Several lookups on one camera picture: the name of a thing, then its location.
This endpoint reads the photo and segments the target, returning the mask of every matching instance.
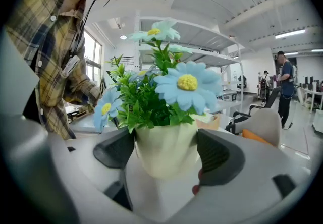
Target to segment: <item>blue t-shirt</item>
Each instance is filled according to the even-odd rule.
[[[286,61],[282,68],[282,76],[284,74],[289,74],[293,77],[293,66],[289,61]],[[294,92],[294,82],[290,82],[289,79],[282,81],[282,94],[284,96],[292,96]]]

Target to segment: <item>hand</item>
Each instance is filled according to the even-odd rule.
[[[200,169],[200,171],[198,172],[198,178],[199,179],[201,179],[202,174],[203,174],[202,169]],[[194,195],[196,195],[199,190],[200,190],[200,186],[199,185],[195,185],[192,188],[192,192],[193,192]]]

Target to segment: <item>id badge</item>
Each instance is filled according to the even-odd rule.
[[[65,68],[63,69],[63,73],[66,76],[69,76],[69,74],[74,70],[74,68],[77,66],[79,61],[80,61],[80,59],[77,55],[70,58],[66,64]]]

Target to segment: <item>yellow plaid shirt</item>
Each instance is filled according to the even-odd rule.
[[[35,93],[41,124],[49,132],[71,139],[75,135],[69,128],[63,99],[96,104],[100,89],[86,76],[84,33],[76,52],[79,63],[69,76],[63,73],[74,34],[80,31],[86,0],[81,0],[75,11],[59,13],[63,1],[21,0],[6,30],[28,65],[37,56],[35,73],[40,80]]]

